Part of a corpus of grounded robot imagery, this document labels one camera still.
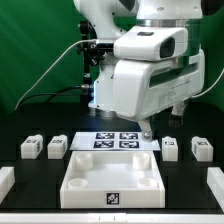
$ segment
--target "green wall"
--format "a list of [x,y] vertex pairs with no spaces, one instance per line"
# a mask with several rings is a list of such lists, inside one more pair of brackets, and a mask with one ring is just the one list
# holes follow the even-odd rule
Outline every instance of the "green wall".
[[[61,53],[80,40],[77,25],[82,19],[72,0],[1,0],[0,121],[13,111],[19,98]],[[126,27],[130,27],[133,21],[117,20]],[[224,10],[203,19],[202,47],[207,62],[205,87],[214,82],[224,66],[223,23]],[[81,84],[82,74],[82,57],[72,51],[32,94],[55,92]],[[224,81],[200,101],[214,103],[224,110],[223,87]],[[78,100],[78,97],[58,100]]]

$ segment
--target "cable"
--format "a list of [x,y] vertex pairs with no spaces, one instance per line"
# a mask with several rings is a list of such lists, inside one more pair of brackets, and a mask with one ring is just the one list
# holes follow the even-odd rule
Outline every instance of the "cable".
[[[70,91],[70,90],[73,90],[73,89],[82,89],[81,86],[70,86],[70,87],[66,87],[64,89],[61,89],[59,91],[57,91],[56,93],[64,93],[64,92],[67,92],[67,91]],[[47,103],[49,103],[51,100],[53,100],[57,95],[52,95],[50,96],[48,99],[47,99]]]
[[32,96],[28,96],[26,98],[23,98],[20,103],[18,104],[18,108],[27,100],[34,98],[34,97],[39,97],[39,96],[80,96],[79,94],[63,94],[63,93],[39,93],[39,94],[35,94]]
[[222,70],[220,76],[219,76],[218,79],[214,82],[214,84],[213,84],[212,86],[210,86],[210,87],[209,87],[206,91],[204,91],[203,93],[200,93],[200,94],[198,94],[198,95],[192,96],[191,99],[196,99],[196,98],[198,98],[198,97],[201,97],[201,96],[205,95],[205,94],[208,93],[209,91],[211,91],[211,90],[217,85],[217,83],[220,81],[220,79],[222,78],[223,74],[224,74],[224,68],[223,68],[223,70]]
[[52,68],[76,45],[80,44],[80,43],[85,43],[85,42],[95,42],[96,39],[92,39],[92,40],[81,40],[78,41],[74,44],[72,44],[51,66],[50,68],[37,80],[37,82],[29,89],[27,90],[23,96],[19,99],[18,103],[16,104],[15,110],[17,110],[18,105],[20,104],[20,102],[24,99],[24,97],[30,93],[39,83],[40,81],[52,70]]

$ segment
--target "white block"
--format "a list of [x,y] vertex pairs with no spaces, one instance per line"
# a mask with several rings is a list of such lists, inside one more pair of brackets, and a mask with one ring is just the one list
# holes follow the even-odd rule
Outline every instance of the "white block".
[[22,159],[36,159],[43,149],[43,137],[41,135],[29,136],[21,145]]
[[68,138],[65,135],[55,136],[47,146],[48,159],[62,159],[68,149]]
[[224,211],[224,174],[220,168],[208,168],[207,184]]
[[197,161],[212,162],[213,147],[206,138],[194,137],[191,141],[191,151]]
[[15,183],[14,167],[3,167],[0,170],[0,204]]
[[175,138],[165,137],[162,139],[163,161],[175,162],[178,160],[178,146]]

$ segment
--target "black tabletop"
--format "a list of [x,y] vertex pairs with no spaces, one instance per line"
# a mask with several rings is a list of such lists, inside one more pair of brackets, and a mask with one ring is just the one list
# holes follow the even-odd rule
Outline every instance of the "black tabletop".
[[[210,104],[190,103],[184,124],[176,129],[168,126],[170,111],[155,116],[155,137],[177,139],[178,162],[163,162],[155,152],[166,188],[165,209],[102,209],[101,212],[222,214],[207,186],[208,167],[224,168],[224,113]],[[0,168],[15,167],[15,185],[0,205],[0,212],[96,212],[94,209],[60,209],[60,187],[71,156],[48,160],[47,144],[53,136],[64,134],[69,146],[77,131],[140,131],[137,123],[119,118],[108,119],[89,114],[79,103],[35,103],[22,106],[0,126]],[[44,149],[36,160],[22,160],[20,145],[30,135],[44,137]],[[194,136],[207,138],[214,147],[213,162],[198,162],[191,153]]]

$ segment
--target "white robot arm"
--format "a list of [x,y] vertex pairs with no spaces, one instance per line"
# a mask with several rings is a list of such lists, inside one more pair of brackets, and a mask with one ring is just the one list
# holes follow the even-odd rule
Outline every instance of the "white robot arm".
[[138,10],[135,0],[74,0],[74,3],[77,10],[91,22],[96,31],[98,43],[114,43],[123,36],[125,31],[114,24],[113,18],[133,16]]
[[[179,115],[175,107],[202,90],[201,0],[74,2],[93,24],[98,44],[114,44],[114,55],[101,63],[90,107],[139,122],[151,141],[145,119],[172,106]],[[114,25],[114,15],[136,13],[137,26],[127,33]]]

